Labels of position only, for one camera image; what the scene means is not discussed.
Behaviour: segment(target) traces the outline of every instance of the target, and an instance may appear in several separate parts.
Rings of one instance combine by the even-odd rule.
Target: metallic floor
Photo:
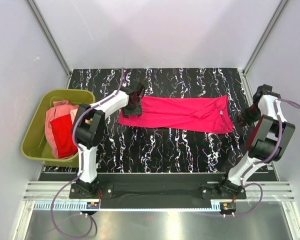
[[[238,213],[253,207],[238,202]],[[80,236],[90,221],[77,216],[64,222],[74,211],[56,211],[55,220],[67,234]],[[292,240],[283,207],[263,202],[253,213],[242,217],[213,217],[199,212],[105,212],[93,215],[90,240]],[[49,211],[35,210],[26,240],[68,240],[54,228]]]

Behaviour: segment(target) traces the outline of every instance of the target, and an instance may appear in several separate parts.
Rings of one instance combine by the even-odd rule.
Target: metal beam
[[[58,59],[63,71],[65,72],[67,78],[69,78],[71,76],[71,72],[72,70],[69,68],[65,58],[63,57],[60,49],[57,46],[56,41],[54,40],[48,25],[45,21],[45,19],[43,18],[35,0],[25,0],[30,8],[30,10],[32,11],[37,23],[39,24],[44,36],[46,37],[50,47],[52,48],[52,51],[55,54],[55,57]]]
[[[280,16],[282,15],[282,13],[284,12],[286,6],[288,5],[288,3],[290,2],[290,0],[281,0],[280,3],[278,4],[276,10],[274,11],[268,25],[266,26],[258,44],[256,45],[251,57],[249,58],[247,64],[245,65],[244,69],[243,69],[243,73],[244,75],[247,75],[252,64],[254,63],[256,57],[258,56],[261,48],[263,47],[263,45],[265,44],[267,38],[269,37],[271,31],[273,30],[274,26],[276,25],[276,23],[278,22]]]

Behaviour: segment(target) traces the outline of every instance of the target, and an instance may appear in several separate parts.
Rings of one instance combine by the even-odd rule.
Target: black marble tabletop
[[[96,160],[101,173],[225,172],[246,153],[252,127],[236,126],[238,112],[248,107],[236,68],[126,69],[126,80],[138,80],[145,96],[169,98],[228,97],[234,123],[229,134],[171,128],[130,127],[118,124],[119,111],[106,120]],[[75,69],[71,89],[92,91],[96,101],[117,89],[121,69]]]

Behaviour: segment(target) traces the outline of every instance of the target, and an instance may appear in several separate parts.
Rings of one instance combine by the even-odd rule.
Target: folded pink towel
[[[123,117],[121,125],[144,128],[173,128],[203,133],[231,133],[233,124],[228,116],[228,98],[161,98],[141,99],[140,117]]]
[[[53,102],[53,107],[50,108],[48,111],[45,113],[45,127],[44,127],[44,133],[45,133],[45,138],[46,141],[49,143],[50,147],[52,148],[52,155],[58,159],[58,150],[57,150],[57,145],[55,142],[55,137],[52,132],[52,126],[51,126],[51,121],[54,119],[57,119],[59,117],[63,117],[65,115],[69,115],[71,110],[77,109],[79,106],[78,105],[72,105],[69,103],[69,101],[64,100],[64,101],[54,101]]]

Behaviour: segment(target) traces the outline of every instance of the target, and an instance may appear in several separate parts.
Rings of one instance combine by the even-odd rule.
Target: olive green basket
[[[68,100],[72,105],[92,104],[96,101],[94,94],[87,90],[55,89],[48,92],[39,103],[21,144],[22,154],[32,160],[44,161],[48,166],[78,167],[78,153],[67,159],[57,159],[45,136],[46,112],[55,101]]]

